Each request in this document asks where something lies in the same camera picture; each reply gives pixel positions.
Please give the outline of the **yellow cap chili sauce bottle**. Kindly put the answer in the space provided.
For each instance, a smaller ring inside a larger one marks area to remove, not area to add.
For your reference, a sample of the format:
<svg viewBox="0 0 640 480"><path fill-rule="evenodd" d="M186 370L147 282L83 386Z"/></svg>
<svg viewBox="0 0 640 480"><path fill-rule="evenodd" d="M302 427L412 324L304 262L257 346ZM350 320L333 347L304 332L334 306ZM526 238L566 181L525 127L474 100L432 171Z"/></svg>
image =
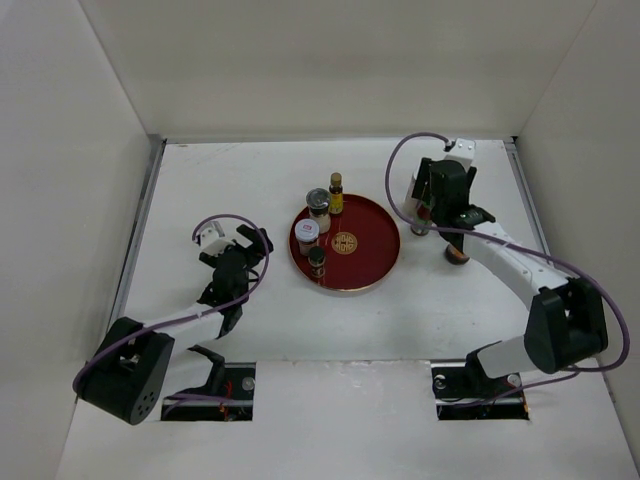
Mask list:
<svg viewBox="0 0 640 480"><path fill-rule="evenodd" d="M417 236L426 236L429 234L431 225L430 205L424 201L418 201L413 212L411 232Z"/></svg>

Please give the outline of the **jar with white red lid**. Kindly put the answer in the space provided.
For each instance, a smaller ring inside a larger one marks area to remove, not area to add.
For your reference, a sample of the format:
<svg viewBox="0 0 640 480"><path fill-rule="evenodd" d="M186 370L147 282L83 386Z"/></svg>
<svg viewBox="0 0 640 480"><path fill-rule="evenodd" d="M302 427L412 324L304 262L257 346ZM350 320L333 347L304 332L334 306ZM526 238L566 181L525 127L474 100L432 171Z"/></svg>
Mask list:
<svg viewBox="0 0 640 480"><path fill-rule="evenodd" d="M299 220L294 226L294 236L300 254L307 257L310 250L318 244L320 227L314 219Z"/></svg>

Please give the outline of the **small black cap pepper bottle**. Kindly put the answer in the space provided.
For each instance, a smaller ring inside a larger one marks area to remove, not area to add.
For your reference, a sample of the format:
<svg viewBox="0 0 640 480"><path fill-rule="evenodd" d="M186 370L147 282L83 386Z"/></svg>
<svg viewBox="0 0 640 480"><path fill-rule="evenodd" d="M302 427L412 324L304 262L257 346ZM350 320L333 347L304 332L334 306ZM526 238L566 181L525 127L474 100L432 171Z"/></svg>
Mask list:
<svg viewBox="0 0 640 480"><path fill-rule="evenodd" d="M314 278L322 278L325 275L325 250L320 246L314 246L309 250L308 263L310 272Z"/></svg>

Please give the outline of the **salt grinder black cap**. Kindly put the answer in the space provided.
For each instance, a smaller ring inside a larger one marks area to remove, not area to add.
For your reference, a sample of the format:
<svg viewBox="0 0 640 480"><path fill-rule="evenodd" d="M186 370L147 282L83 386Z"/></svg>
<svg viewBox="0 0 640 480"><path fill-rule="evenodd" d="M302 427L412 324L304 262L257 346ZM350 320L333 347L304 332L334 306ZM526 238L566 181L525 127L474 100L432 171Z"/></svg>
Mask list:
<svg viewBox="0 0 640 480"><path fill-rule="evenodd" d="M331 227L330 200L329 191L323 188L314 188L306 195L309 217L318 224L320 234L327 233Z"/></svg>

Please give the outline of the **small yellow label sauce bottle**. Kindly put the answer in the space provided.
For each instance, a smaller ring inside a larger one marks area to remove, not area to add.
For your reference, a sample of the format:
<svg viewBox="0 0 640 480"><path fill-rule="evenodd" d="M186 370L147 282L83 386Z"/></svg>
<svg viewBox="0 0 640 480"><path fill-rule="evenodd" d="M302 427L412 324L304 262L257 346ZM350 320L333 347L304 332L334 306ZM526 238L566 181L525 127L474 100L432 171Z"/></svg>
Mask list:
<svg viewBox="0 0 640 480"><path fill-rule="evenodd" d="M342 175L334 172L330 177L329 184L330 203L329 213L331 215L340 215L344 209Z"/></svg>

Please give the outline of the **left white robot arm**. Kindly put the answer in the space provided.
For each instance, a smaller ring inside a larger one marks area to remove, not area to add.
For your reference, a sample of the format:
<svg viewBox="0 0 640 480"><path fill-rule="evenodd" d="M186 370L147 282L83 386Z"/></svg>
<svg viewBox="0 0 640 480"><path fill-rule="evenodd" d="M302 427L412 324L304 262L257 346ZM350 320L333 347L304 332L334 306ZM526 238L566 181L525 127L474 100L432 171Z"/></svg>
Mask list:
<svg viewBox="0 0 640 480"><path fill-rule="evenodd" d="M216 221L196 229L199 260L212 271L200 297L165 319L115 320L72 382L81 400L132 426L151 417L249 418L253 396L241 390L238 368L205 345L236 327L274 250L263 228L236 232L225 236Z"/></svg>

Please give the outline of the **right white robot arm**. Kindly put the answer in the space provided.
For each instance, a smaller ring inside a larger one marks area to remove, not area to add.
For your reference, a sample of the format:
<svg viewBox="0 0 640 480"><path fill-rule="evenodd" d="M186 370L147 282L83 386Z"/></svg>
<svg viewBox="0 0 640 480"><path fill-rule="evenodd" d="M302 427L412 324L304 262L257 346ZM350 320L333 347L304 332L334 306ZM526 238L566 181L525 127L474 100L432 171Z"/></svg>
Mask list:
<svg viewBox="0 0 640 480"><path fill-rule="evenodd" d="M455 160L421 161L414 195L433 227L457 252L487 268L527 307L522 335L480 347L465 358L455 386L483 396L512 374L554 374L608 346L600 292L518 250L495 217L469 201L476 170Z"/></svg>

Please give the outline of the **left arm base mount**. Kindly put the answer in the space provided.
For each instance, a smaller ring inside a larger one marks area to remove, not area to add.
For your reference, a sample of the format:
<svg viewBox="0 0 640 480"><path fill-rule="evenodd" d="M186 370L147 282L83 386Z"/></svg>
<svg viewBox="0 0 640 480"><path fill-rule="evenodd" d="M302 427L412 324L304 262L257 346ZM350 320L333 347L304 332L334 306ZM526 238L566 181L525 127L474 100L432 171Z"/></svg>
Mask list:
<svg viewBox="0 0 640 480"><path fill-rule="evenodd" d="M163 385L165 422L246 422L253 419L257 366L227 362L200 345L170 368Z"/></svg>

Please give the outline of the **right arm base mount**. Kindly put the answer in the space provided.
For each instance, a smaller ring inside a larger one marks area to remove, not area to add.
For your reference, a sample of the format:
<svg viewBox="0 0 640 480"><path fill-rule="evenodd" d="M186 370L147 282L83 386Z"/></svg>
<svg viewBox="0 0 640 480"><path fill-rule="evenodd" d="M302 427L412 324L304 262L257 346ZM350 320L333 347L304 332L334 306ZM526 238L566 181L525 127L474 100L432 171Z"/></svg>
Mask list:
<svg viewBox="0 0 640 480"><path fill-rule="evenodd" d="M529 420L519 373L490 378L475 353L430 366L437 418L441 421Z"/></svg>

